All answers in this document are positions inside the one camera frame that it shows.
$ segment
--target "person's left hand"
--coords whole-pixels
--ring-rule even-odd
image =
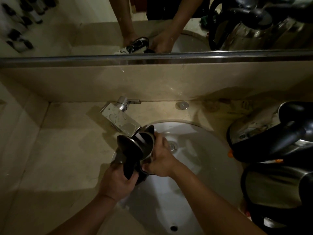
[[[153,39],[150,48],[156,53],[170,53],[176,40],[169,31],[164,30]]]
[[[113,163],[104,173],[98,195],[112,198],[117,203],[134,189],[138,172],[134,171],[130,180],[124,176],[123,164]]]

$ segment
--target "faucet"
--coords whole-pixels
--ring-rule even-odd
[[[120,96],[115,104],[109,103],[100,111],[111,122],[113,127],[126,134],[129,138],[141,130],[141,125],[125,113],[130,104],[141,104],[141,101],[137,99],[129,100],[125,96]]]

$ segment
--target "beige backsplash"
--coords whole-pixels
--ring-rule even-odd
[[[52,102],[301,99],[312,61],[1,69]]]

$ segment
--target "beige marble countertop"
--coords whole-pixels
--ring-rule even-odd
[[[127,114],[142,126],[160,121],[189,122],[225,140],[228,126],[249,113],[243,101],[191,101],[130,105]],[[51,103],[29,156],[3,234],[45,234],[73,216],[96,195],[117,148],[119,134],[100,113],[104,103]],[[119,206],[99,234],[150,234]]]

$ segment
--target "orange object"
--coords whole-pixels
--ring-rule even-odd
[[[233,150],[229,150],[229,152],[228,152],[228,154],[227,154],[227,156],[229,157],[229,158],[233,158],[234,157],[234,155],[233,155]]]

